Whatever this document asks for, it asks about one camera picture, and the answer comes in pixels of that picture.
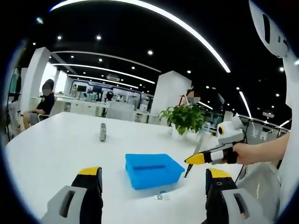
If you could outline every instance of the blue plastic box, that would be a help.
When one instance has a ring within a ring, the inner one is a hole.
[[[126,154],[126,171],[140,190],[176,183],[185,169],[167,154]]]

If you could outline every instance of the human hand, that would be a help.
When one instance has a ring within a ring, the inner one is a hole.
[[[237,163],[248,165],[257,162],[256,146],[237,143],[233,146],[233,151],[238,153]]]

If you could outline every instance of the person in black shirt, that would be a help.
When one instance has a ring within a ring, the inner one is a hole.
[[[43,85],[43,98],[38,104],[37,108],[32,111],[24,112],[23,123],[24,128],[28,129],[30,126],[39,122],[38,115],[49,115],[55,103],[54,99],[54,81],[48,79]]]

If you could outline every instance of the white pillar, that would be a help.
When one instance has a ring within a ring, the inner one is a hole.
[[[64,95],[70,95],[72,82],[73,79],[67,76],[65,81],[65,86],[64,86]]]
[[[60,72],[60,70],[57,69],[57,70],[56,70],[55,77],[54,77],[54,88],[53,88],[53,92],[55,92],[55,89],[56,89],[56,85],[57,85],[57,81],[58,81],[59,72]]]
[[[150,114],[158,115],[169,106],[179,104],[180,97],[191,88],[191,80],[170,71],[159,76]]]
[[[231,121],[234,116],[234,113],[231,111],[225,111],[223,121]]]
[[[31,97],[38,97],[39,95],[43,71],[50,55],[51,52],[43,47],[36,49],[31,58],[21,91],[21,114],[29,110]]]

